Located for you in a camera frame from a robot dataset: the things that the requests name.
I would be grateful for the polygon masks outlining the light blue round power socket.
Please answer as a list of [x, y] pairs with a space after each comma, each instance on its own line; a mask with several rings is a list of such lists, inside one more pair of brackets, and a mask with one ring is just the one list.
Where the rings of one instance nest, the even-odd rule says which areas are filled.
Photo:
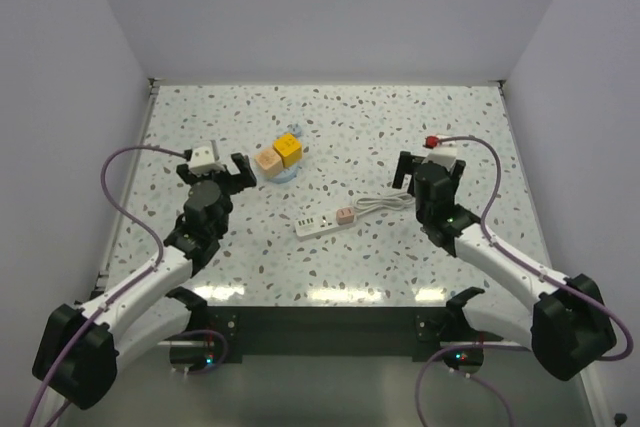
[[300, 170], [300, 162], [297, 162], [292, 166], [285, 168], [275, 176], [267, 178], [267, 181], [274, 184], [288, 183], [297, 177], [299, 170]]

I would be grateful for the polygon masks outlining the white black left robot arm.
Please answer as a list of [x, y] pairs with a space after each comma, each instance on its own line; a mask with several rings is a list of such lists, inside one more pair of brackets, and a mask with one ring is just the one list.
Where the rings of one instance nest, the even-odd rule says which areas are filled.
[[234, 153], [236, 173], [220, 163], [215, 146], [180, 153], [177, 168], [190, 190], [182, 213], [157, 252], [110, 291], [79, 307], [63, 304], [45, 326], [32, 367], [43, 389], [86, 410], [114, 383], [122, 352], [117, 344], [156, 301], [194, 277], [214, 257], [228, 231], [232, 196], [257, 181], [247, 156]]

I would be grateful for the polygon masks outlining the yellow cube socket adapter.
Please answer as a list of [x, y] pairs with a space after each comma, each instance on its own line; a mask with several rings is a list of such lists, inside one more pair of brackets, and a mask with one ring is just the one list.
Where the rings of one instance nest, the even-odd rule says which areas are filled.
[[292, 167], [302, 159], [302, 145], [292, 133], [286, 133], [277, 138], [273, 143], [273, 148], [280, 156], [285, 169]]

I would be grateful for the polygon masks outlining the white power strip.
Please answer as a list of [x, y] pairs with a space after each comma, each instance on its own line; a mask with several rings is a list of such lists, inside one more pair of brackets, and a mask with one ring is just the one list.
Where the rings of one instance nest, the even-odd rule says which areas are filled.
[[327, 211], [317, 215], [306, 215], [294, 222], [295, 234], [299, 240], [307, 240], [315, 237], [321, 237], [333, 234], [340, 230], [348, 229], [355, 225], [355, 220], [351, 224], [338, 225], [336, 222], [336, 210]]

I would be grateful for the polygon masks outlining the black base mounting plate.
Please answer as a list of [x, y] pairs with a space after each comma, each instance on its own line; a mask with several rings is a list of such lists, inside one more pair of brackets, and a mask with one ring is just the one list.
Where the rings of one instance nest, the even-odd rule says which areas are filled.
[[208, 328], [247, 356], [409, 357], [425, 361], [450, 342], [497, 341], [445, 307], [210, 307], [187, 329]]

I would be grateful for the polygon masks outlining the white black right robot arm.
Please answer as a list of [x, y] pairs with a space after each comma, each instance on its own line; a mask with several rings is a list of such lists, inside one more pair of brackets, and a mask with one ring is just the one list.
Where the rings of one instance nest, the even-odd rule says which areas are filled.
[[454, 155], [403, 151], [392, 186], [414, 198], [416, 219], [433, 245], [488, 275], [522, 307], [507, 313], [482, 304], [483, 289], [468, 288], [448, 301], [446, 329], [459, 340], [478, 331], [514, 342], [567, 381], [617, 343], [599, 287], [584, 274], [568, 277], [534, 262], [484, 228], [455, 200], [465, 166]]

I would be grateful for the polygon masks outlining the beige cube socket adapter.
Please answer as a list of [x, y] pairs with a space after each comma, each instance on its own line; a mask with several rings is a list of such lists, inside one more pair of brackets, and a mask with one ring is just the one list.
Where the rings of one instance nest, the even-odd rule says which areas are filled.
[[284, 170], [282, 158], [272, 147], [257, 153], [254, 160], [262, 175], [267, 179], [277, 176]]

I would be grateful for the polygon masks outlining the pink cube socket adapter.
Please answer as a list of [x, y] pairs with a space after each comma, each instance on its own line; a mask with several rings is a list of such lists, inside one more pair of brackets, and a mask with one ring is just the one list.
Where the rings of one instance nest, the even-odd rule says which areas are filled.
[[336, 211], [336, 222], [338, 225], [347, 225], [354, 222], [356, 213], [352, 207], [342, 207]]

